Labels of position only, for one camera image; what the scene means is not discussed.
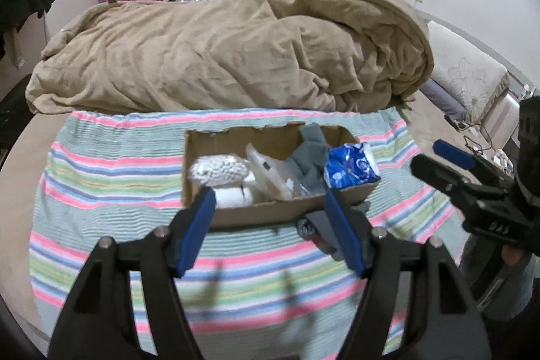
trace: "screw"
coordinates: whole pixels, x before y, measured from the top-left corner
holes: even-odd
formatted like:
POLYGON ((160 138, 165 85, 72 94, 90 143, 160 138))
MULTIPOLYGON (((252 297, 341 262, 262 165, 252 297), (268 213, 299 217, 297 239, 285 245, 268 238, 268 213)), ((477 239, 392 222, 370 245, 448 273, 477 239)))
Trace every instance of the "screw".
POLYGON ((436 247, 437 249, 439 247, 442 247, 443 245, 443 242, 442 240, 437 237, 436 235, 432 235, 430 238, 429 238, 429 244, 431 244, 433 247, 436 247))
POLYGON ((385 238, 385 236, 388 235, 388 232, 386 231, 385 228, 373 228, 372 229, 372 235, 379 239, 379 240, 382 240, 383 238, 385 238))
POLYGON ((158 238, 165 238, 169 233, 168 226, 158 226, 154 229, 154 235, 158 238))
POLYGON ((101 237, 98 241, 99 247, 102 249, 109 249, 110 246, 112 246, 112 238, 111 237, 101 237))

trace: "beige bed sheet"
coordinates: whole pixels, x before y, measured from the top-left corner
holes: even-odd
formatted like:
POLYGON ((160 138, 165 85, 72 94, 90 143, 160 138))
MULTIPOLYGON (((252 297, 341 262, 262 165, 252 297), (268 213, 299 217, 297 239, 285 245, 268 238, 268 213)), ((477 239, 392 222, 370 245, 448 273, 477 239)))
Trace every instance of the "beige bed sheet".
MULTIPOLYGON (((399 103, 409 131, 420 149, 434 156, 433 142, 445 139, 464 147, 463 136, 420 92, 416 101, 399 103)), ((47 152, 68 115, 36 115, 26 127, 0 171, 0 288, 12 312, 40 328, 29 277, 28 243, 34 196, 47 152)))

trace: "cardboard box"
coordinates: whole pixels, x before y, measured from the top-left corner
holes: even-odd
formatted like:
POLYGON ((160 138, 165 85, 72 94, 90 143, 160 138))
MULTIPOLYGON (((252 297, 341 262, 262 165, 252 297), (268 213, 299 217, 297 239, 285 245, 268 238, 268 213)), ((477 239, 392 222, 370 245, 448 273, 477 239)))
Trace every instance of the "cardboard box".
MULTIPOLYGON (((182 202, 189 207, 196 196, 187 171, 201 156, 213 154, 236 154, 246 157, 246 146, 251 142, 262 154, 281 161, 290 158, 302 143, 301 123, 291 123, 282 127, 234 127, 225 132, 186 132, 184 153, 184 187, 182 202)), ((321 126, 326 141, 331 147, 338 147, 346 142, 358 140, 344 127, 321 126)), ((364 201, 377 186, 368 183, 342 190, 345 199, 351 205, 364 201)), ((304 214, 323 209, 324 195, 296 198, 291 202, 268 202, 234 209, 218 209, 211 225, 212 230, 255 227, 267 224, 293 223, 304 214)))

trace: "blue plastic wrapper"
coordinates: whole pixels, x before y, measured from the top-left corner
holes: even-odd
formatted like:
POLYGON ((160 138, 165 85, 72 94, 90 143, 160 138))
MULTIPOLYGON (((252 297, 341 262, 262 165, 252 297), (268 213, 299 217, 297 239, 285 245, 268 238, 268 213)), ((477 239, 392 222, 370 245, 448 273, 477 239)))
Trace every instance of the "blue plastic wrapper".
POLYGON ((325 166, 325 181, 331 188, 344 189, 380 179, 379 167, 366 143, 331 148, 325 166))

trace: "striped bed cover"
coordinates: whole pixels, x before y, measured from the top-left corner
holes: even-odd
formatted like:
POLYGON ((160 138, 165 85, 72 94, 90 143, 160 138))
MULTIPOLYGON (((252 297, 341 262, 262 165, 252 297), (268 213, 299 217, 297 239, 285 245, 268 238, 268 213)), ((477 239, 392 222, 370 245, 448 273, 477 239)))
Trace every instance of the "striped bed cover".
MULTIPOLYGON (((36 194, 30 240, 34 295, 51 335, 60 308, 96 241, 145 236, 181 207, 186 130, 282 126, 292 121, 346 127, 372 146, 382 182, 370 196, 373 225, 424 242, 437 231, 459 258, 466 239, 447 197, 412 177, 419 152, 391 108, 368 115, 249 109, 104 116, 74 112, 52 145, 36 194)), ((177 281, 190 326, 207 359, 335 358, 365 282, 293 225, 209 233, 194 268, 177 281)), ((141 346, 155 353, 139 273, 131 288, 141 346)), ((387 350, 404 312, 396 307, 387 350)))

